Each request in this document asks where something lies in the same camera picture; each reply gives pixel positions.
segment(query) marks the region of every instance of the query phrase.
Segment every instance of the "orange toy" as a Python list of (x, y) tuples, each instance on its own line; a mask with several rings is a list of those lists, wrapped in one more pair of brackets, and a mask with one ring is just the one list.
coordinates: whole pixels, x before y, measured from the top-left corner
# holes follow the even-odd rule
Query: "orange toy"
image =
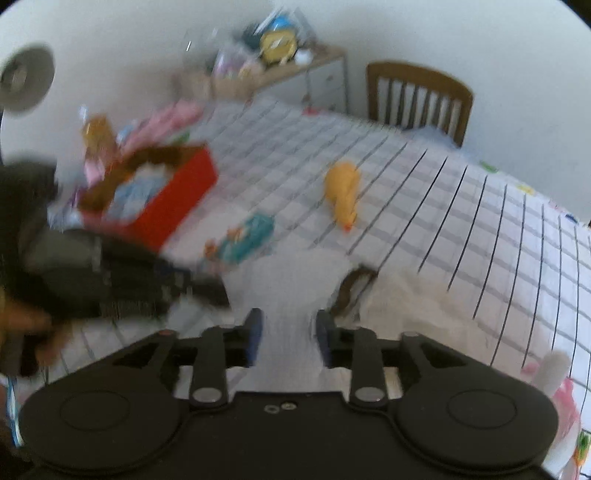
[(334, 164), (324, 178), (324, 197), (333, 204), (336, 223), (349, 232), (357, 218), (361, 175), (349, 161)]

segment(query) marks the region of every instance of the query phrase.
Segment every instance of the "yellow rubber chicken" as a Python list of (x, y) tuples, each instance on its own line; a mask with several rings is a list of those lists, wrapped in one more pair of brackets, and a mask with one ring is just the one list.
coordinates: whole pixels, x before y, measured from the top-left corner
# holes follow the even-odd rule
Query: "yellow rubber chicken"
[(357, 218), (357, 193), (361, 175), (350, 161), (334, 164), (324, 177), (324, 197), (333, 204), (336, 223), (346, 232)]

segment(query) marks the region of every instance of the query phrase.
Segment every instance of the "pink cloth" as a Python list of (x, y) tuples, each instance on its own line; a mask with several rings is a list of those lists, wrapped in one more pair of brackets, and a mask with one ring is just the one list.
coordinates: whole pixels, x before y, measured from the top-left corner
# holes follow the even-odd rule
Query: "pink cloth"
[(174, 131), (195, 123), (202, 115), (201, 105), (181, 100), (159, 110), (131, 132), (121, 151), (127, 154), (141, 147), (157, 144)]

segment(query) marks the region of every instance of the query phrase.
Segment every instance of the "red object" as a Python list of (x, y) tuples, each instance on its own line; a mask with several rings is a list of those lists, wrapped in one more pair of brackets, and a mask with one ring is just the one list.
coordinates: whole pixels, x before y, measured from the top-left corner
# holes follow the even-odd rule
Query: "red object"
[(112, 224), (85, 215), (85, 226), (114, 233), (158, 251), (216, 182), (216, 168), (209, 150), (204, 147), (176, 171), (133, 222)]

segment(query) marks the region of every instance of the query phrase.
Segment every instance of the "finger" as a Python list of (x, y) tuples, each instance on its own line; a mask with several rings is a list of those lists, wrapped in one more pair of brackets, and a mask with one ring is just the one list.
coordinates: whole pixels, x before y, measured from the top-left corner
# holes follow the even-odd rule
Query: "finger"
[(42, 332), (51, 328), (51, 317), (42, 310), (8, 300), (0, 315), (0, 326), (12, 332)]
[(61, 350), (72, 338), (72, 326), (64, 325), (56, 330), (49, 340), (38, 346), (35, 350), (35, 357), (40, 367), (49, 367), (54, 364), (60, 356)]

